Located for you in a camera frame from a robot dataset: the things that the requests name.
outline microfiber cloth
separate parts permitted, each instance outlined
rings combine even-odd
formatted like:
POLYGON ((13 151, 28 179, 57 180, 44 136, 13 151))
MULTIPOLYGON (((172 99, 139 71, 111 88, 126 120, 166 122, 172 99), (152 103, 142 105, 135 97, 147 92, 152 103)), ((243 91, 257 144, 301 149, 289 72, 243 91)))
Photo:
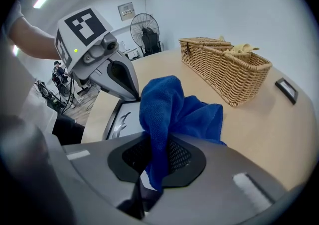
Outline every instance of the microfiber cloth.
POLYGON ((152 159, 145 169, 150 185, 162 191, 161 181, 168 175, 169 132, 226 145, 220 141, 222 123, 223 106, 208 105, 195 96, 184 97, 176 76, 151 80, 142 91, 140 103, 140 124, 151 136, 152 159))

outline person's arm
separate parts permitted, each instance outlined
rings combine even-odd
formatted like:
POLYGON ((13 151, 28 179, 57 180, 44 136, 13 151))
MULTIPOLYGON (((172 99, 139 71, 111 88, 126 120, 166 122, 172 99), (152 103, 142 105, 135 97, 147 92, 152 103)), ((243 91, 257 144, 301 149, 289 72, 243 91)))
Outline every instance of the person's arm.
POLYGON ((27 55, 40 59, 60 59, 54 37, 32 26, 24 17, 18 18, 10 28, 9 38, 27 55))
POLYGON ((61 76, 66 75, 66 76, 70 76, 63 68, 58 67, 57 71, 59 72, 59 74, 61 76))

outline mesh grille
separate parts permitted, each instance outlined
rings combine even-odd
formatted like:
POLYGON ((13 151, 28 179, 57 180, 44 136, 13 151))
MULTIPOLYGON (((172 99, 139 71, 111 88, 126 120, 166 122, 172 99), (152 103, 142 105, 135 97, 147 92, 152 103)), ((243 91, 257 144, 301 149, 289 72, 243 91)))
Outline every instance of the mesh grille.
POLYGON ((142 174, 151 160, 151 155, 151 142, 144 140, 123 152, 122 158, 126 164, 142 174))
POLYGON ((168 172, 170 174, 188 165, 191 154, 184 147, 169 140, 167 144, 168 172))
MULTIPOLYGON (((150 162, 151 156, 151 142, 148 139, 127 149, 123 153, 122 158, 130 167, 141 174, 150 162)), ((176 142, 168 140, 167 158, 168 173, 172 174, 190 163, 191 154, 176 142)))

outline white robot body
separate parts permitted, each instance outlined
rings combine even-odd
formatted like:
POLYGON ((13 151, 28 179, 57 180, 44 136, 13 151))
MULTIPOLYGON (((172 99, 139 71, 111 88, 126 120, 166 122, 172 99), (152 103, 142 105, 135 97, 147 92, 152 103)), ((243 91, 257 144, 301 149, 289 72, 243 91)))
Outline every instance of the white robot body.
POLYGON ((139 85, 131 61, 119 49, 113 28, 92 7, 78 10, 58 21, 57 51, 72 77, 89 79, 125 101, 139 97, 139 85))

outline wooden table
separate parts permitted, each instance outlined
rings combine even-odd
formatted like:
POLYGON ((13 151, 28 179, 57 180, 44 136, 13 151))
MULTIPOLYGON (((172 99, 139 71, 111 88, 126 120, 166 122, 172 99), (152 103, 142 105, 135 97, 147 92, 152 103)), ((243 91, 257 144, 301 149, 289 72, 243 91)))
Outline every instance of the wooden table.
MULTIPOLYGON (((318 131, 313 104, 292 80, 272 68, 259 94, 232 108, 181 61, 180 50, 165 51, 133 62, 140 94, 149 80, 176 75, 185 96, 224 107, 221 140, 277 178, 286 189, 304 182, 317 160, 318 131), (299 92, 295 105, 274 85, 284 77, 299 92)), ((101 141, 118 98, 100 92, 86 123, 82 143, 101 141)))

